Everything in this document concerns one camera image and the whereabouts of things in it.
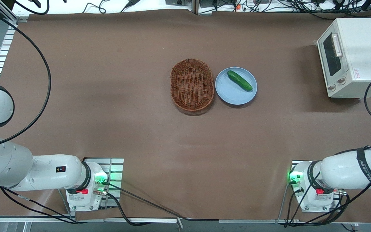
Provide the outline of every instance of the black strap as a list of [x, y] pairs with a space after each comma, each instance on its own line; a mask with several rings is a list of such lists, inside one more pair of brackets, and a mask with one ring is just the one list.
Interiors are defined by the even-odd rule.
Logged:
[[357, 152], [357, 161], [359, 162], [360, 169], [362, 169], [363, 174], [371, 183], [371, 170], [368, 167], [365, 155], [365, 147], [360, 147], [356, 150]]
[[77, 191], [85, 189], [88, 186], [88, 184], [90, 183], [91, 169], [90, 169], [90, 167], [88, 166], [88, 164], [86, 162], [81, 162], [81, 164], [82, 164], [82, 166], [85, 167], [85, 170], [86, 170], [86, 173], [87, 173], [85, 175], [85, 180], [84, 180], [84, 182], [80, 186], [78, 186], [78, 187], [76, 187], [74, 189], [67, 189], [67, 192], [69, 194], [77, 194]]
[[313, 176], [313, 169], [314, 169], [314, 166], [320, 162], [321, 160], [317, 160], [317, 161], [313, 161], [308, 169], [307, 169], [307, 177], [309, 179], [309, 182], [310, 182], [310, 185], [313, 186], [314, 189], [322, 189], [324, 191], [324, 194], [330, 194], [333, 192], [333, 189], [332, 188], [329, 188], [328, 186], [326, 186], [323, 182], [320, 182], [318, 183], [316, 181], [316, 179], [314, 178]]

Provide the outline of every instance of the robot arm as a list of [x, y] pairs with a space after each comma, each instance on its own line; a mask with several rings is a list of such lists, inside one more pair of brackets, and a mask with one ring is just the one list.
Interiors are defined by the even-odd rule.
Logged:
[[[13, 113], [14, 101], [0, 86], [0, 127]], [[0, 186], [11, 190], [66, 189], [71, 209], [89, 211], [98, 209], [101, 196], [94, 190], [103, 189], [99, 183], [106, 180], [107, 174], [97, 163], [63, 154], [33, 156], [26, 147], [11, 141], [0, 144]]]
[[318, 179], [332, 189], [363, 189], [371, 182], [371, 148], [364, 150], [364, 156], [367, 165], [358, 160], [357, 151], [327, 157]]
[[339, 189], [364, 189], [371, 183], [371, 146], [320, 161], [298, 163], [290, 173], [293, 191], [304, 212], [328, 212]]

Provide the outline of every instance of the sticker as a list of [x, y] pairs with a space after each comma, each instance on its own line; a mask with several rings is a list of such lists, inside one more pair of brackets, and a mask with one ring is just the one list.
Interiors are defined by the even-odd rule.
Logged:
[[322, 186], [323, 188], [329, 188], [326, 183], [324, 183], [324, 181], [322, 179], [317, 179], [318, 183], [320, 184], [320, 186]]
[[328, 201], [328, 200], [331, 200], [331, 195], [316, 194], [315, 200], [316, 201]]
[[78, 195], [75, 195], [75, 196], [69, 195], [69, 197], [70, 197], [71, 201], [82, 201], [82, 200], [84, 200], [84, 197], [80, 197]]
[[355, 77], [356, 79], [360, 79], [361, 76], [360, 76], [360, 70], [359, 69], [354, 69], [355, 70]]
[[63, 173], [63, 172], [65, 172], [65, 168], [66, 168], [66, 166], [58, 166], [58, 167], [56, 167], [55, 172], [56, 173]]

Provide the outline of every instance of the green cucumber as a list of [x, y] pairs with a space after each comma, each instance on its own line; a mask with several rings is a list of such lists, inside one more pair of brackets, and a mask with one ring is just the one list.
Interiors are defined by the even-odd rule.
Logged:
[[230, 70], [227, 72], [227, 75], [232, 81], [234, 81], [237, 85], [243, 88], [243, 90], [247, 92], [253, 90], [253, 87], [250, 85], [250, 83], [248, 83], [244, 78], [242, 78], [236, 72]]

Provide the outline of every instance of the round plate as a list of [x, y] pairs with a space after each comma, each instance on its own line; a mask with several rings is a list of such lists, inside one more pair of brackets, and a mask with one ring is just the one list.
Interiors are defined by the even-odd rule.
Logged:
[[[242, 78], [244, 78], [253, 87], [252, 91], [245, 91], [234, 81], [232, 81], [228, 75], [228, 71], [234, 71]], [[226, 68], [219, 73], [215, 79], [215, 89], [218, 95], [225, 102], [233, 105], [242, 105], [251, 101], [257, 93], [257, 82], [254, 76], [246, 69], [239, 67]]]

